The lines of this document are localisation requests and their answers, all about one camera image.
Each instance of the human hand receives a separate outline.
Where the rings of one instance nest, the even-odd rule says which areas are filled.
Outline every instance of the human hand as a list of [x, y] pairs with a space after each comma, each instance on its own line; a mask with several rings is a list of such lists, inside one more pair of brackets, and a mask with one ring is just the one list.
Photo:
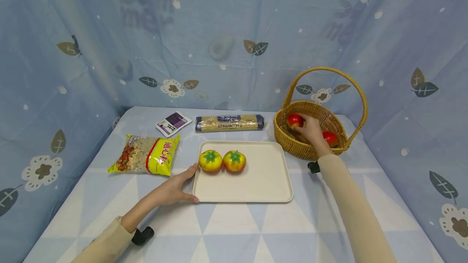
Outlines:
[[198, 164], [193, 164], [186, 171], [172, 176], [166, 182], [148, 194], [148, 198], [156, 205], [169, 205], [175, 202], [200, 202], [194, 195], [182, 191], [185, 181], [189, 180], [198, 169]]
[[309, 140], [311, 143], [323, 139], [323, 134], [320, 129], [320, 122], [317, 119], [309, 115], [298, 115], [301, 116], [302, 119], [304, 119], [305, 124], [303, 127], [293, 126], [291, 127], [292, 130], [302, 134], [302, 136], [307, 138], [307, 140]]
[[304, 114], [299, 114], [299, 116], [304, 119], [305, 125], [304, 127], [293, 126], [292, 130], [299, 132], [310, 141], [319, 158], [332, 154], [332, 149], [330, 149], [328, 143], [323, 139], [320, 122], [312, 116]]

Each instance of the yellow tomato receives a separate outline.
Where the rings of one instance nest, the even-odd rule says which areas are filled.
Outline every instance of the yellow tomato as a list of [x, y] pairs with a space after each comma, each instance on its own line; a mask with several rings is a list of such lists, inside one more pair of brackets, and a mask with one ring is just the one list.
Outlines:
[[223, 165], [223, 158], [214, 150], [207, 150], [200, 155], [198, 164], [202, 170], [215, 174], [221, 170]]
[[239, 151], [231, 150], [224, 155], [223, 164], [229, 173], [242, 173], [247, 164], [247, 158]]

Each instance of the beige sleeve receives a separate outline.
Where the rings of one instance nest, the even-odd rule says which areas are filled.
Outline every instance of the beige sleeve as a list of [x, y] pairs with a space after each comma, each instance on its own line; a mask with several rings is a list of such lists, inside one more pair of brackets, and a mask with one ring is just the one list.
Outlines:
[[135, 232], [129, 233], [118, 216], [71, 263], [112, 263], [128, 247]]
[[397, 263], [379, 221], [345, 163], [336, 155], [322, 156], [318, 163], [340, 210], [356, 263]]

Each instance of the spaghetti package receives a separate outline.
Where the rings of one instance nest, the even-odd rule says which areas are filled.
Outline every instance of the spaghetti package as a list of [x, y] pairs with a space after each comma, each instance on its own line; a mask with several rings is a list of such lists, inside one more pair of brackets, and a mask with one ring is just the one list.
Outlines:
[[179, 134], [172, 139], [127, 135], [122, 155], [107, 171], [170, 176], [179, 139]]
[[195, 124], [197, 132], [262, 130], [262, 115], [199, 116]]

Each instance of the black handle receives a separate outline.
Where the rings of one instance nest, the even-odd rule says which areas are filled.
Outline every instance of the black handle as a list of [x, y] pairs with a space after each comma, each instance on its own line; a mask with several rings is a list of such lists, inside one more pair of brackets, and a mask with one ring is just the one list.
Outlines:
[[318, 162], [309, 162], [307, 164], [307, 167], [309, 168], [312, 174], [320, 173], [320, 167]]
[[149, 226], [147, 226], [143, 232], [140, 232], [139, 229], [136, 229], [135, 235], [132, 238], [132, 243], [137, 246], [142, 246], [153, 236], [154, 230]]

